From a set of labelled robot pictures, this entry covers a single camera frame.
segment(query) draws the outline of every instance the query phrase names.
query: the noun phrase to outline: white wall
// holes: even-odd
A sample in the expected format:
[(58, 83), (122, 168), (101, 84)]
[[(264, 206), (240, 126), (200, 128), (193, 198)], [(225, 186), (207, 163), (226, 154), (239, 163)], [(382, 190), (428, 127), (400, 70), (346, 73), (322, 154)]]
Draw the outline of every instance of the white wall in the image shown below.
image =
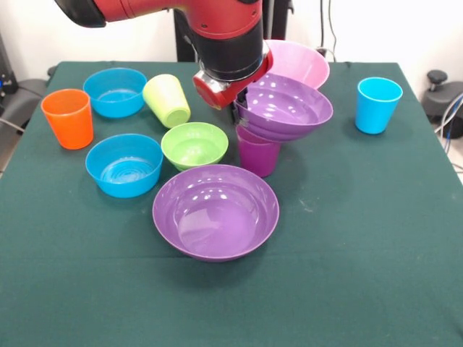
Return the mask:
[[(318, 46), (319, 0), (293, 2), (287, 39)], [(463, 80), (463, 1), (332, 0), (332, 12), (339, 61), (397, 61), (418, 95), (429, 69)], [(45, 77), (62, 60), (176, 60), (171, 12), (86, 29), (53, 0), (0, 0), (0, 32), (20, 79)]]
[[(293, 2), (296, 12), (287, 39), (320, 45), (320, 2)], [(332, 0), (331, 7), (339, 61), (399, 62), (418, 96), (428, 86), (430, 69), (446, 71), (449, 80), (463, 80), (463, 1)], [(325, 33), (330, 48), (328, 20)]]
[(172, 11), (88, 29), (54, 0), (0, 0), (0, 33), (20, 80), (46, 77), (63, 60), (177, 60)]

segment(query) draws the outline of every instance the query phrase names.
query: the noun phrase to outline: green bowl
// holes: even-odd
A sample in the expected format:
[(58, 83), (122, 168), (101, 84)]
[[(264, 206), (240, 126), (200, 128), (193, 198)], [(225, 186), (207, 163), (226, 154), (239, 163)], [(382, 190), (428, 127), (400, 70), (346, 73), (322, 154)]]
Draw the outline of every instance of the green bowl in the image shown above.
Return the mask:
[(200, 122), (177, 125), (161, 140), (164, 155), (180, 171), (218, 163), (228, 147), (229, 139), (220, 128)]

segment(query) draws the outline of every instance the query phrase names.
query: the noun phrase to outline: purple cup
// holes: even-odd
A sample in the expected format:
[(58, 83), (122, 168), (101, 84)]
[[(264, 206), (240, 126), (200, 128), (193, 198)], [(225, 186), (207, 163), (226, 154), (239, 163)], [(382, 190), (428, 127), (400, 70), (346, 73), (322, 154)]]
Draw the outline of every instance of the purple cup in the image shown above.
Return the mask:
[(270, 176), (275, 169), (281, 143), (254, 135), (244, 126), (237, 126), (238, 151), (241, 167), (259, 177)]
[(272, 188), (252, 172), (228, 165), (183, 171), (153, 203), (159, 233), (184, 254), (205, 262), (244, 257), (268, 240), (279, 219)]

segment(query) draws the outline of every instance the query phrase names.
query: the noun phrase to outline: blue cup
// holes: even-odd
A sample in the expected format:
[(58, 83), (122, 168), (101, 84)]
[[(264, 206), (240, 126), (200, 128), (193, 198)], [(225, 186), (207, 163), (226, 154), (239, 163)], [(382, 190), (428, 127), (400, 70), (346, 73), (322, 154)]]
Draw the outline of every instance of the blue cup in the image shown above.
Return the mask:
[(107, 118), (124, 118), (145, 105), (143, 88), (147, 80), (134, 69), (116, 67), (92, 74), (83, 85), (95, 111)]
[(360, 81), (355, 126), (366, 134), (384, 132), (403, 93), (400, 85), (386, 78), (369, 77)]
[(137, 197), (159, 180), (163, 153), (151, 137), (121, 134), (99, 142), (87, 154), (85, 167), (103, 192), (112, 197)]

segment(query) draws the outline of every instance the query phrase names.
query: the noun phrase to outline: orange cup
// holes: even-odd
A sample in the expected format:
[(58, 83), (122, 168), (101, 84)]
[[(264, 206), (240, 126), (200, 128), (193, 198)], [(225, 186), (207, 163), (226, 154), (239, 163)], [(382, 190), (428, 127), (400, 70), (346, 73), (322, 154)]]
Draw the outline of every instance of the orange cup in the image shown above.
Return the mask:
[(58, 90), (43, 99), (41, 108), (62, 147), (79, 150), (92, 142), (92, 109), (86, 92)]

